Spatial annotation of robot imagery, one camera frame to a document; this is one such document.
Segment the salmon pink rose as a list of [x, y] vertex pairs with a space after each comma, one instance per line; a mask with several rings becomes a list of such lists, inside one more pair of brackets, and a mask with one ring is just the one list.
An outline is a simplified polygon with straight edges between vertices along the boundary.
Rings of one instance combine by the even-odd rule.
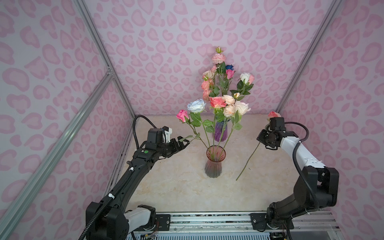
[[[271, 119], [271, 118], [275, 118], [275, 117], [281, 117], [281, 115], [275, 111], [271, 111], [269, 114], [268, 114], [268, 121]], [[239, 178], [242, 176], [243, 172], [246, 170], [251, 158], [253, 157], [253, 155], [256, 153], [256, 151], [258, 150], [260, 146], [260, 143], [257, 144], [257, 146], [255, 147], [255, 149], [253, 150], [253, 152], [251, 153], [251, 155], [249, 156], [249, 158], [247, 159], [247, 162], [246, 164], [244, 165], [242, 171], [240, 172], [240, 174], [238, 175], [238, 177], [236, 178], [236, 181], [239, 180]]]

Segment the hot pink rose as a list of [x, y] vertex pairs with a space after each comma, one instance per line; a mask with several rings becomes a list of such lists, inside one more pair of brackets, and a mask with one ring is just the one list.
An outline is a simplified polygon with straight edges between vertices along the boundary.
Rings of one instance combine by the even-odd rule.
[[198, 128], [202, 127], [204, 132], [206, 131], [206, 128], [203, 124], [203, 120], [201, 118], [200, 113], [193, 113], [193, 112], [188, 112], [186, 110], [180, 110], [177, 113], [177, 119], [182, 124], [186, 124], [187, 126], [189, 126], [193, 132], [192, 136], [186, 137], [186, 139], [191, 139], [191, 141], [198, 140], [205, 146], [206, 149], [209, 148], [209, 146], [202, 139], [201, 133], [198, 130]]

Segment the red glass vase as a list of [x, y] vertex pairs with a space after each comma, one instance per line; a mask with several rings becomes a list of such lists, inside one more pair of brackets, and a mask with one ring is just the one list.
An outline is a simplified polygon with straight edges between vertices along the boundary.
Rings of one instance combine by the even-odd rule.
[[206, 151], [208, 158], [205, 165], [205, 173], [210, 178], [217, 178], [222, 173], [222, 162], [225, 160], [226, 151], [218, 145], [210, 146]]

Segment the cream peach rose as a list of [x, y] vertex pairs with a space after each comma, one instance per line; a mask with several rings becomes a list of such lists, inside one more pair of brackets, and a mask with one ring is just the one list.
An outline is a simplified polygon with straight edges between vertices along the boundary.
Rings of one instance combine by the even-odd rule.
[[229, 143], [229, 139], [234, 132], [234, 130], [241, 130], [241, 120], [242, 116], [246, 113], [248, 113], [251, 110], [248, 104], [245, 104], [240, 101], [236, 101], [233, 105], [228, 105], [224, 108], [224, 116], [226, 117], [227, 121], [230, 121], [232, 123], [232, 128], [230, 131], [230, 134], [225, 142], [224, 149], [226, 148], [227, 144]]

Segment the purple blue glass vase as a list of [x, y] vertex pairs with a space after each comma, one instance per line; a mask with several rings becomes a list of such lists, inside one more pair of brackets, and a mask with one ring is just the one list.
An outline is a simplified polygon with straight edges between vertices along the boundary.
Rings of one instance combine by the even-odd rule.
[[217, 122], [215, 125], [214, 140], [217, 142], [226, 141], [228, 138], [227, 121]]

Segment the pale blue white rose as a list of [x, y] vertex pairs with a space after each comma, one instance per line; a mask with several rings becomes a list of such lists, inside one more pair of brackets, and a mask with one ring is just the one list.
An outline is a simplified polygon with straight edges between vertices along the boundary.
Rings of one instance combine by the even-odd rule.
[[[187, 110], [189, 114], [189, 120], [187, 120], [187, 124], [191, 127], [195, 139], [200, 140], [204, 146], [207, 148], [211, 156], [213, 155], [213, 147], [212, 147], [212, 141], [210, 140], [210, 137], [208, 136], [208, 133], [213, 132], [213, 125], [214, 123], [211, 120], [203, 119], [202, 113], [205, 112], [206, 103], [203, 99], [195, 100], [187, 105]], [[198, 131], [199, 128], [202, 128], [204, 130], [204, 134], [207, 138], [207, 144], [202, 139], [200, 132]]]

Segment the coral red rose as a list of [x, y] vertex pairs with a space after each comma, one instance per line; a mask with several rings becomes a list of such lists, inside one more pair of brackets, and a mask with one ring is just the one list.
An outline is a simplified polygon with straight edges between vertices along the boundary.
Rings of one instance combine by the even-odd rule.
[[[221, 121], [227, 121], [226, 117], [224, 116], [224, 108], [227, 106], [226, 101], [223, 97], [210, 97], [210, 104], [214, 111], [214, 132], [215, 132], [215, 125], [217, 122]], [[214, 145], [220, 146], [222, 142], [217, 142], [214, 140]]]

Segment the pink rose spray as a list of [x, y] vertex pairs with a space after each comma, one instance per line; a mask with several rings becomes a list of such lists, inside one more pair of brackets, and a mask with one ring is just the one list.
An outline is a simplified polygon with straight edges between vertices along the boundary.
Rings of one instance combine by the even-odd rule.
[[216, 52], [212, 56], [213, 67], [210, 69], [215, 73], [215, 77], [210, 81], [203, 80], [201, 84], [204, 101], [208, 101], [210, 97], [218, 97], [228, 93], [225, 88], [226, 56], [223, 52], [221, 47], [216, 48]]

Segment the magenta rose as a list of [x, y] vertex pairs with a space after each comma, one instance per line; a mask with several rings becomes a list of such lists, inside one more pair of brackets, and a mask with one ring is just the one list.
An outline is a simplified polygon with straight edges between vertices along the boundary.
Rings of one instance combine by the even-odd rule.
[[226, 90], [229, 89], [229, 86], [231, 84], [231, 80], [232, 80], [234, 74], [235, 74], [234, 70], [226, 69], [226, 77], [225, 77], [225, 88], [226, 88]]

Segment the cream white rose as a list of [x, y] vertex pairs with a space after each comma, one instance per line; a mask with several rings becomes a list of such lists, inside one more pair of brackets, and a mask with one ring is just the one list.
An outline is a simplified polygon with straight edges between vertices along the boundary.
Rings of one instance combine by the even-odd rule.
[[210, 80], [213, 80], [215, 77], [215, 73], [211, 70], [208, 70], [206, 72], [203, 73], [203, 80], [204, 81], [210, 81]]

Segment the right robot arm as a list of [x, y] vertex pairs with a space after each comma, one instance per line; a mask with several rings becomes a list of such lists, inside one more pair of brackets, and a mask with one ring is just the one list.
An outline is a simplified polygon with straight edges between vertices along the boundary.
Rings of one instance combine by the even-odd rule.
[[299, 174], [293, 193], [267, 208], [264, 228], [287, 229], [294, 218], [334, 207], [337, 203], [339, 172], [327, 167], [304, 146], [303, 143], [310, 136], [306, 126], [292, 123], [305, 130], [305, 136], [299, 138], [295, 132], [287, 130], [288, 124], [283, 117], [271, 117], [269, 124], [257, 137], [268, 150], [284, 150]]

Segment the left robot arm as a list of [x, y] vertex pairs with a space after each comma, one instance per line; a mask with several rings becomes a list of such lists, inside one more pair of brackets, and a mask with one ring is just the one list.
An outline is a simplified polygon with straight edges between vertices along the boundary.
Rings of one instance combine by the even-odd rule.
[[189, 138], [171, 138], [168, 127], [152, 128], [144, 141], [128, 161], [128, 170], [117, 184], [98, 202], [91, 202], [86, 209], [86, 226], [80, 235], [81, 240], [125, 240], [140, 227], [151, 230], [155, 227], [156, 209], [139, 205], [127, 211], [127, 205], [142, 179], [155, 163], [167, 159], [184, 150]]

